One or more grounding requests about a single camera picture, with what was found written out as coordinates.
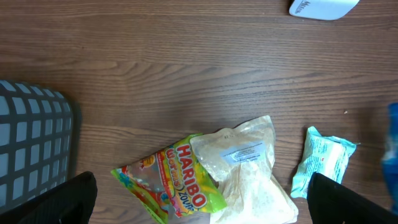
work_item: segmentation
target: candy wrapper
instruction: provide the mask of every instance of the candy wrapper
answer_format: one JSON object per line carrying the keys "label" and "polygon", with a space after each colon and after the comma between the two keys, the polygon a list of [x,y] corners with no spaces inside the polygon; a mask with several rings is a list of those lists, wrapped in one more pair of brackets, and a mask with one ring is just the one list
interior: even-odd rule
{"label": "candy wrapper", "polygon": [[356,145],[335,136],[324,137],[315,127],[307,130],[304,154],[293,177],[293,198],[307,198],[308,184],[314,172],[323,174],[341,184],[348,160]]}
{"label": "candy wrapper", "polygon": [[133,193],[158,223],[166,224],[169,208],[182,217],[196,211],[214,213],[226,206],[207,171],[185,139],[111,173]]}

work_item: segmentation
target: black object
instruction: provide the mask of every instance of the black object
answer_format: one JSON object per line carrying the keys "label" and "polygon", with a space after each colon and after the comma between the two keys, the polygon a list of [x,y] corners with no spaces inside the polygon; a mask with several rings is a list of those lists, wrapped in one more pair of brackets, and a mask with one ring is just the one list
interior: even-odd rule
{"label": "black object", "polygon": [[397,224],[398,217],[352,190],[314,173],[308,186],[313,224]]}
{"label": "black object", "polygon": [[75,176],[80,126],[67,95],[0,80],[0,214]]}
{"label": "black object", "polygon": [[97,197],[93,173],[71,180],[0,215],[0,223],[79,224],[88,223]]}

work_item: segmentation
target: white object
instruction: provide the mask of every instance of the white object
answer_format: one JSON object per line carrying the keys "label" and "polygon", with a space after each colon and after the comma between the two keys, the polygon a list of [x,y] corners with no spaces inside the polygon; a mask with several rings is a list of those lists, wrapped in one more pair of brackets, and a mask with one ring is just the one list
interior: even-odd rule
{"label": "white object", "polygon": [[358,2],[359,0],[294,0],[289,12],[292,16],[331,21],[345,16]]}
{"label": "white object", "polygon": [[190,141],[202,166],[216,181],[227,207],[211,224],[283,224],[299,210],[272,175],[275,131],[269,116]]}
{"label": "white object", "polygon": [[308,184],[314,172],[323,174],[341,184],[349,157],[356,145],[338,137],[323,137],[315,127],[307,130],[304,154],[293,177],[293,198],[307,198]]}

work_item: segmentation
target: food packaging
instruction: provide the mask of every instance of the food packaging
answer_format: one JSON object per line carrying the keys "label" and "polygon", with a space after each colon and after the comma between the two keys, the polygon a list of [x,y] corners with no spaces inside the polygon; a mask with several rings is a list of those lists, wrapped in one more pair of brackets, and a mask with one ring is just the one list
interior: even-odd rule
{"label": "food packaging", "polygon": [[228,205],[210,215],[211,224],[296,222],[297,207],[272,176],[275,131],[269,116],[190,142]]}
{"label": "food packaging", "polygon": [[323,174],[341,184],[349,157],[356,145],[338,137],[323,137],[315,127],[307,129],[304,154],[293,177],[293,198],[307,198],[308,184],[314,172]]}
{"label": "food packaging", "polygon": [[217,212],[226,202],[207,171],[198,162],[189,140],[192,134],[153,155],[111,173],[145,206],[158,223],[166,224],[169,213],[177,217],[194,212]]}

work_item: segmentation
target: gray basket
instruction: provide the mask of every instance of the gray basket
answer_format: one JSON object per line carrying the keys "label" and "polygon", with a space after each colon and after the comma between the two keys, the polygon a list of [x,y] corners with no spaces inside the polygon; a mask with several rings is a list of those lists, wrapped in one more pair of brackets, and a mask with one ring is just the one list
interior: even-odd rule
{"label": "gray basket", "polygon": [[0,213],[67,180],[72,129],[61,93],[0,80]]}

